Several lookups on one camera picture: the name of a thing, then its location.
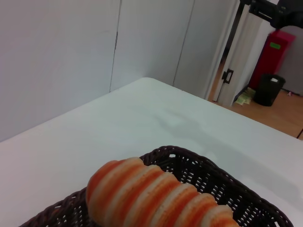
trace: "dark brown basket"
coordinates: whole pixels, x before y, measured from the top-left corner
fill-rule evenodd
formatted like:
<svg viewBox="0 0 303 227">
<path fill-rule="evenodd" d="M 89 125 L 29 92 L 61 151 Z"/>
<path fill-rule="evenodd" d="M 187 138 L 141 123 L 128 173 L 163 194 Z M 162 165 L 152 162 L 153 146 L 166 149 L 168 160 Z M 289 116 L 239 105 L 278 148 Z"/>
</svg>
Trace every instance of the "dark brown basket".
<svg viewBox="0 0 303 227">
<path fill-rule="evenodd" d="M 277 207 L 220 169 L 211 160 L 189 150 L 165 146 L 140 157 L 148 165 L 158 165 L 199 192 L 212 194 L 218 204 L 227 204 L 242 227 L 293 227 Z M 22 227 L 97 227 L 89 219 L 85 188 L 46 208 Z"/>
</svg>

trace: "bread roll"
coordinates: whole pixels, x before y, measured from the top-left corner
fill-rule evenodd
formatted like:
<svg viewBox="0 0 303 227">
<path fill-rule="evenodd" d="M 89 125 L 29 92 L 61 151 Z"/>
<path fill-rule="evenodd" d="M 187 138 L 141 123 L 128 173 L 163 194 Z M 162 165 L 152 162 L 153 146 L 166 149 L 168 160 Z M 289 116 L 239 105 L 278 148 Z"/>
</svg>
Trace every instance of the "bread roll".
<svg viewBox="0 0 303 227">
<path fill-rule="evenodd" d="M 89 180 L 86 203 L 102 227 L 239 227 L 228 206 L 139 158 L 102 166 Z"/>
</svg>

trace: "green label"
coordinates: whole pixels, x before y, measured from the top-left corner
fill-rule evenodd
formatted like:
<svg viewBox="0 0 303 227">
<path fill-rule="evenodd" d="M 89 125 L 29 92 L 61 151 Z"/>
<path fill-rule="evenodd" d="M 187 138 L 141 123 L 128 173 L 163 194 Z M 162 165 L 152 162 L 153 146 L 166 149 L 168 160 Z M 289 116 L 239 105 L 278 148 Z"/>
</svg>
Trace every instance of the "green label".
<svg viewBox="0 0 303 227">
<path fill-rule="evenodd" d="M 278 49 L 278 50 L 281 49 L 281 45 L 276 44 L 276 43 L 270 43 L 270 47 L 275 48 L 275 49 Z"/>
</svg>

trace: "black monitor arm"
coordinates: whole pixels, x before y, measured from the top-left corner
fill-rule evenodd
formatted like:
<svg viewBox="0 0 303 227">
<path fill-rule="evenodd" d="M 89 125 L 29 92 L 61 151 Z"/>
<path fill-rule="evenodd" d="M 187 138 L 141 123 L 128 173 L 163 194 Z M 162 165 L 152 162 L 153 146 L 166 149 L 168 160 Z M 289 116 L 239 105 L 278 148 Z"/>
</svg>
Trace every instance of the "black monitor arm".
<svg viewBox="0 0 303 227">
<path fill-rule="evenodd" d="M 250 13 L 270 22 L 277 29 L 285 26 L 303 28 L 303 0 L 280 0 L 278 4 L 267 0 L 240 0 L 250 5 Z"/>
</svg>

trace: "wooden floor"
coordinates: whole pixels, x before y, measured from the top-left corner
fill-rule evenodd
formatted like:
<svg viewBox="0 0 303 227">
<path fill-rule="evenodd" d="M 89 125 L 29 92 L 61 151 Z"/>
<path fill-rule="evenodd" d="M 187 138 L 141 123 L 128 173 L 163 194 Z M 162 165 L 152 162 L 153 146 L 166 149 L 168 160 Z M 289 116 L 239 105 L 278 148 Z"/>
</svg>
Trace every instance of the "wooden floor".
<svg viewBox="0 0 303 227">
<path fill-rule="evenodd" d="M 222 68 L 223 67 L 220 66 L 215 78 L 208 99 L 210 102 L 213 102 L 212 98 L 215 93 L 216 85 L 220 79 Z M 232 106 L 225 108 L 293 137 L 297 137 L 303 129 L 303 97 L 296 95 L 288 96 L 287 92 L 283 90 L 280 91 L 271 107 L 262 106 L 252 101 L 250 105 L 244 104 L 241 106 L 234 103 Z"/>
</svg>

